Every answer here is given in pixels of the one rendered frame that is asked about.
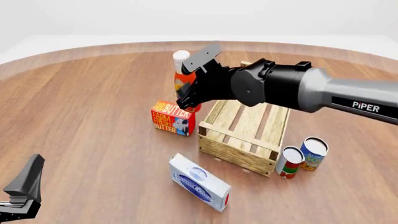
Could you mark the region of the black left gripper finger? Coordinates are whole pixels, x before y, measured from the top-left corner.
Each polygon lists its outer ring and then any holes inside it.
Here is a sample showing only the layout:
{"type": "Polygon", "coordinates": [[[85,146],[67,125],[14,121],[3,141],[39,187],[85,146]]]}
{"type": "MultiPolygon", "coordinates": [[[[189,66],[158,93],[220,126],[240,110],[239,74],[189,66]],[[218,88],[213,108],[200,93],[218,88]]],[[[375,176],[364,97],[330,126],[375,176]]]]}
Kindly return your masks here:
{"type": "Polygon", "coordinates": [[[41,203],[40,181],[45,159],[40,154],[33,154],[17,177],[3,191],[9,198],[25,198],[41,203]]]}

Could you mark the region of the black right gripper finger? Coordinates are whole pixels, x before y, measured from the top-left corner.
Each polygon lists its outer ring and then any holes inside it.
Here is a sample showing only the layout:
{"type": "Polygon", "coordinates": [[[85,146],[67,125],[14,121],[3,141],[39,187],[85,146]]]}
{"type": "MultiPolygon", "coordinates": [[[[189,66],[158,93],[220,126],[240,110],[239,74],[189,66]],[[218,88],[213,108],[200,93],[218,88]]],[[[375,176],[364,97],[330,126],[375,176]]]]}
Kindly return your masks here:
{"type": "Polygon", "coordinates": [[[177,91],[177,104],[180,109],[196,108],[199,104],[206,102],[204,83],[185,83],[177,91]]]}

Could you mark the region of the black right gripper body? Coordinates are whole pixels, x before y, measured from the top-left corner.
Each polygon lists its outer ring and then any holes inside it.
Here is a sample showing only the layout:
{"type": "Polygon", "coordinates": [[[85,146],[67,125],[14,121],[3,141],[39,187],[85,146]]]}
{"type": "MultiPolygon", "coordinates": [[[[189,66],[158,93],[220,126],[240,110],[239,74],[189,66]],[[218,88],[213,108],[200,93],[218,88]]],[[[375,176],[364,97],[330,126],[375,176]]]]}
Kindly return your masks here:
{"type": "Polygon", "coordinates": [[[196,93],[201,103],[211,100],[235,100],[231,90],[231,77],[237,71],[236,67],[223,67],[215,59],[197,70],[196,93]]]}

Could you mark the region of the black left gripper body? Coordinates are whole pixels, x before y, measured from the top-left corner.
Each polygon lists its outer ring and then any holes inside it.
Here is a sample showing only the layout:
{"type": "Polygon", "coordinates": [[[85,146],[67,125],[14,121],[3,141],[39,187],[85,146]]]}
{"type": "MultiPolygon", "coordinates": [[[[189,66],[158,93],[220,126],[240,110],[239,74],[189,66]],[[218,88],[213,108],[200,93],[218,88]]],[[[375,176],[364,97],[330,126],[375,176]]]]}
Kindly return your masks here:
{"type": "Polygon", "coordinates": [[[41,204],[34,199],[16,198],[11,201],[0,201],[0,220],[26,220],[36,217],[41,204]]]}

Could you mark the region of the red ketchup bottle white cap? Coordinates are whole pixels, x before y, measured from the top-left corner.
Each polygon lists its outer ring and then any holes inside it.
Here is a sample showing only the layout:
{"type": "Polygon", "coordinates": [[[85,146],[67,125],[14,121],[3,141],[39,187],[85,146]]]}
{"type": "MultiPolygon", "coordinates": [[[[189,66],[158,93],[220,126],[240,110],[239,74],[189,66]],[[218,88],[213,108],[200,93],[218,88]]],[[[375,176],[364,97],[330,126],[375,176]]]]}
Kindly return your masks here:
{"type": "Polygon", "coordinates": [[[195,73],[191,73],[189,75],[184,75],[182,73],[182,63],[189,57],[190,57],[190,52],[186,50],[178,50],[174,52],[172,55],[175,67],[175,75],[174,75],[175,91],[177,91],[180,87],[183,87],[184,84],[186,83],[192,84],[195,81],[196,78],[195,73]]]}

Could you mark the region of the wooden slat tray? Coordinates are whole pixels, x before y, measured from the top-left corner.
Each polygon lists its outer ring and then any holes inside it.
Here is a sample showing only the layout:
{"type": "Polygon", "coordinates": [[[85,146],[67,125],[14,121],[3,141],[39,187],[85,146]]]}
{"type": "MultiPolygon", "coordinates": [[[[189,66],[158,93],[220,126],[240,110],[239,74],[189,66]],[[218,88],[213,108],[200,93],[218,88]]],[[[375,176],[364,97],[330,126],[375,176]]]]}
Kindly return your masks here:
{"type": "Polygon", "coordinates": [[[198,126],[198,147],[250,171],[274,171],[290,110],[267,103],[247,107],[236,100],[218,100],[198,126]]]}

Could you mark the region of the red butter box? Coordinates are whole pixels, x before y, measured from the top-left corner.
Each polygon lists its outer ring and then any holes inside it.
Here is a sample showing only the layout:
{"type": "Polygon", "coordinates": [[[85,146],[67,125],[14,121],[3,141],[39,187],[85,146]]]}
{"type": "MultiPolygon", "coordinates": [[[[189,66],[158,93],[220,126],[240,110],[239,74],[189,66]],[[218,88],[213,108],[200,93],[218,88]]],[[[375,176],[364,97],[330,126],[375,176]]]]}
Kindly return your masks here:
{"type": "Polygon", "coordinates": [[[182,136],[191,136],[196,125],[195,113],[181,110],[178,105],[158,100],[151,109],[154,127],[182,136]]]}

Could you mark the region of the grey plate on black stalk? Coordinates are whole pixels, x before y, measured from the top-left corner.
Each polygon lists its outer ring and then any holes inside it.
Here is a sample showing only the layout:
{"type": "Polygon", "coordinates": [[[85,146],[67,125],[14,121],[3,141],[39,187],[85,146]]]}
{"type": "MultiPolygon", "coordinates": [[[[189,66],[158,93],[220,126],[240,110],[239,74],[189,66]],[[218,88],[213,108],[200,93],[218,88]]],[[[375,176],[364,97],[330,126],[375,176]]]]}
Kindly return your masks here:
{"type": "Polygon", "coordinates": [[[206,72],[204,66],[215,59],[221,52],[220,44],[210,44],[206,46],[182,62],[182,74],[189,75],[199,68],[202,68],[206,72]]]}

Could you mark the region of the white and blue food box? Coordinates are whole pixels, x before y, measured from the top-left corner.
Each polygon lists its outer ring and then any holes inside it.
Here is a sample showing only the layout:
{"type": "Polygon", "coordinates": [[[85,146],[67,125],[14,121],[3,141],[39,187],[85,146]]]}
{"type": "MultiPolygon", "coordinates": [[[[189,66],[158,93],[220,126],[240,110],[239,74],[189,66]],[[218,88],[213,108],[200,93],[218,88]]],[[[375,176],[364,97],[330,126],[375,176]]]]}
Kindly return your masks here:
{"type": "Polygon", "coordinates": [[[177,153],[169,160],[171,178],[218,212],[228,205],[231,186],[177,153]]]}

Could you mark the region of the tin with tomato print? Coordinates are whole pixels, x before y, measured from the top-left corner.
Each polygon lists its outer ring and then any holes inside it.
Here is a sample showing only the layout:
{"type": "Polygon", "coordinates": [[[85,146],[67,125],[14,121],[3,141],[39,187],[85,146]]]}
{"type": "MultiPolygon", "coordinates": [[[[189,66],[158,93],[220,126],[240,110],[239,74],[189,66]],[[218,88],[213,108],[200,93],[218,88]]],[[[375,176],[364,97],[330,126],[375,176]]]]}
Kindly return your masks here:
{"type": "Polygon", "coordinates": [[[293,146],[287,146],[280,154],[275,167],[276,172],[285,179],[293,179],[299,166],[304,162],[304,160],[304,154],[300,149],[293,146]]]}

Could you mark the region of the blue and yellow tin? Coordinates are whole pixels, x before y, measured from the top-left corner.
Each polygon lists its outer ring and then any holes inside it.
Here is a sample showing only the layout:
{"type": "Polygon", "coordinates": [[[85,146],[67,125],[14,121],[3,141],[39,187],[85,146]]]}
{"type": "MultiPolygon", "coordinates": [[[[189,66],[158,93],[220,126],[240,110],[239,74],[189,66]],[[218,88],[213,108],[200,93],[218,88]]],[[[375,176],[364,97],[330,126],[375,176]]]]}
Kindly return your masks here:
{"type": "Polygon", "coordinates": [[[328,149],[327,143],[322,139],[313,136],[306,138],[300,147],[305,158],[300,167],[307,171],[314,171],[327,155],[328,149]]]}

